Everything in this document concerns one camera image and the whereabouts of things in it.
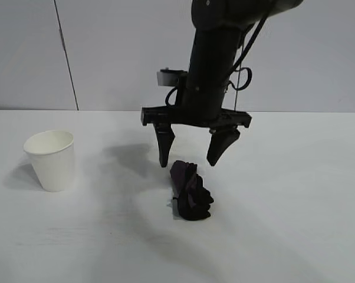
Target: crumpled cloth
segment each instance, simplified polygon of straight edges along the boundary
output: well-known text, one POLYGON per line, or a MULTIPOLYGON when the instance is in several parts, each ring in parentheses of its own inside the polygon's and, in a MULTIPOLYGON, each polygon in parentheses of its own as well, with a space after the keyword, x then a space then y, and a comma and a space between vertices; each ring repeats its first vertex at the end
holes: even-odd
POLYGON ((203 180, 197 174, 197 165, 176 161, 170 170, 175 186, 179 215, 189 221, 206 219, 211 216, 210 204, 214 202, 210 191, 203 187, 203 180))

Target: paper cup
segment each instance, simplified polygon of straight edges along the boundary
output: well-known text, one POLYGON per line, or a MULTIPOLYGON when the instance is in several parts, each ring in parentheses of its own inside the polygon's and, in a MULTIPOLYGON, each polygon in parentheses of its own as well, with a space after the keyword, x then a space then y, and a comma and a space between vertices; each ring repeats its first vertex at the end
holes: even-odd
POLYGON ((74 179, 74 137, 67 131, 45 131, 23 146, 41 186, 48 192, 68 189, 74 179))

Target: cup rim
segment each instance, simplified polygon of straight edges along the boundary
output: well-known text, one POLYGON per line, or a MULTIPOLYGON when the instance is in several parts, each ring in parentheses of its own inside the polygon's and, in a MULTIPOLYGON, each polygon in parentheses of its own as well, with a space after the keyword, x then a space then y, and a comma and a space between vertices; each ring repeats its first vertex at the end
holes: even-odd
POLYGON ((64 131, 64 130, 49 130, 49 131, 42 131, 40 133, 37 133, 37 134, 34 134, 33 136, 29 137, 25 143, 23 144, 23 151, 27 154, 30 154, 30 155, 34 155, 34 156, 44 156, 44 155, 50 155, 50 154, 54 154, 54 153, 58 153, 58 152, 61 152, 67 148, 69 148, 72 144, 74 143, 74 135, 72 133, 70 133, 69 131, 64 131), (25 149, 25 145, 33 138, 37 137, 37 136, 40 136, 42 134, 45 134, 45 133, 52 133, 52 132, 59 132, 59 133, 67 133, 68 135, 70 135, 71 137, 71 141, 69 142, 69 144, 67 144, 66 146, 58 149, 58 150, 53 150, 53 151, 50 151, 50 152, 43 152, 43 153, 34 153, 34 152, 30 152, 29 150, 26 150, 25 149))

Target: white table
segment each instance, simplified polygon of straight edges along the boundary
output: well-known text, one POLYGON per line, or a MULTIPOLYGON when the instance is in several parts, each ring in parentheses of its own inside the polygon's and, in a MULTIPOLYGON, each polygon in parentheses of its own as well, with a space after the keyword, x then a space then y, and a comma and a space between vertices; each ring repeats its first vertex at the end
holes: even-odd
POLYGON ((174 126, 212 217, 173 213, 140 113, 0 111, 0 282, 355 283, 355 114, 254 113, 211 168, 206 129, 174 126), (47 193, 22 144, 74 133, 75 187, 47 193))

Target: white wall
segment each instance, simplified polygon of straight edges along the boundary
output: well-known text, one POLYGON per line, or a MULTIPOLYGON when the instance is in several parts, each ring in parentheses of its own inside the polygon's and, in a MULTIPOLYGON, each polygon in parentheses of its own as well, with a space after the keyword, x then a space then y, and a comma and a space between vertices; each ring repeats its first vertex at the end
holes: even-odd
MULTIPOLYGON (((190 2, 57 0, 80 107, 163 104, 156 71, 188 67, 190 2)), ((241 109, 355 111, 355 0, 305 0, 273 17, 245 64, 254 81, 241 109)), ((0 108, 74 107, 53 0, 0 0, 0 108)))
MULTIPOLYGON (((83 109, 161 105, 163 67, 187 69, 190 0, 58 0, 83 109)), ((271 19, 246 62, 252 111, 355 111, 355 0, 305 0, 271 19)), ((234 94, 226 98, 231 106, 234 94)))
POLYGON ((75 109, 52 0, 0 0, 0 108, 75 109))

